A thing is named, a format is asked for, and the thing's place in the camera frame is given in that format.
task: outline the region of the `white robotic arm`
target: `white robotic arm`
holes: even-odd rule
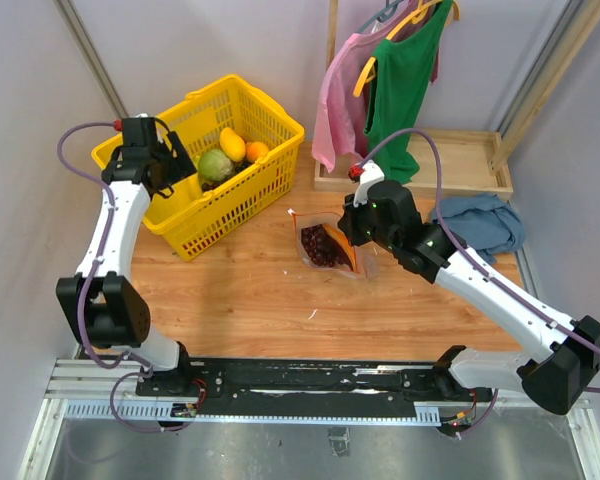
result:
[[[167,130],[170,149],[157,124]],[[131,258],[153,195],[172,193],[172,185],[195,173],[195,167],[178,136],[159,119],[140,115],[119,121],[116,128],[122,132],[122,145],[102,173],[108,191],[103,191],[93,238],[76,274],[58,281],[56,296],[79,343],[83,327],[92,346],[131,351],[156,375],[165,372],[170,391],[185,391],[191,383],[186,349],[151,326],[149,307],[131,284]],[[104,249],[99,249],[103,241]],[[91,272],[94,260],[97,269]],[[86,302],[78,311],[85,287]]]
[[[567,413],[600,369],[600,357],[564,331],[600,346],[600,324],[589,316],[575,321],[545,305],[487,265],[466,244],[464,252],[457,250],[439,225],[422,223],[409,190],[396,181],[384,180],[372,160],[363,168],[354,167],[350,176],[360,186],[345,199],[338,226],[352,245],[377,243],[406,270],[475,305],[523,348],[522,352],[479,352],[455,346],[437,362],[438,368],[464,388],[521,391],[553,413]],[[466,258],[467,254],[486,276]],[[513,296],[498,284],[506,286]],[[520,299],[551,322],[522,305]]]
[[[134,184],[130,180],[112,182],[110,188],[115,195],[115,214],[102,254],[102,263],[96,270],[95,278],[104,278],[108,273],[113,272],[131,283],[133,249],[151,198],[144,185]],[[110,208],[108,196],[106,192],[102,192],[102,208],[98,223],[87,253],[76,270],[76,275],[82,278],[87,276],[96,258]],[[97,304],[103,300],[104,298],[100,297],[95,298],[93,302]],[[111,350],[120,353],[131,350],[151,363],[155,371],[172,370],[178,364],[178,343],[162,335],[154,326],[149,327],[149,333],[139,347],[129,349],[126,345],[112,345]]]

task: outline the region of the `wooden pole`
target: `wooden pole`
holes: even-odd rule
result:
[[[336,54],[336,31],[338,30],[338,0],[329,0],[329,28],[327,30],[327,68]]]
[[[600,0],[588,0],[583,11],[565,33],[555,53],[551,56],[527,99],[522,103],[511,126],[502,139],[502,146],[489,161],[491,174],[495,175],[524,138],[534,118],[549,100],[560,79],[571,65],[584,42],[600,21]]]

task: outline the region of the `wooden table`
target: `wooden table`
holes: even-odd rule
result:
[[[216,357],[406,361],[435,360],[454,344],[519,349],[465,300],[406,272],[379,248],[365,246],[380,269],[373,280],[305,266],[287,210],[342,212],[343,201],[341,193],[313,191],[313,171],[303,144],[293,190],[191,262],[140,230],[133,283],[162,333],[191,355]],[[423,218],[433,208],[430,199],[416,203]],[[496,267],[520,282],[512,254],[499,255]]]

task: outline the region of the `white wall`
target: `white wall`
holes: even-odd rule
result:
[[[68,127],[113,116],[53,2],[0,2],[0,479],[15,478],[54,360],[75,341],[55,299],[90,239],[100,193],[65,172]],[[67,153],[95,171],[90,132]]]
[[[313,134],[328,0],[75,0],[129,112],[158,113],[227,73],[269,93]],[[496,129],[567,0],[459,0],[419,123]],[[340,0],[337,47],[384,5]]]
[[[509,165],[539,295],[600,321],[600,24]]]

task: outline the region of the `plastic bag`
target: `plastic bag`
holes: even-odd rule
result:
[[[375,261],[358,247],[349,245],[338,228],[337,213],[300,215],[289,210],[296,230],[296,249],[312,268],[335,270],[349,278],[371,278],[377,274]]]

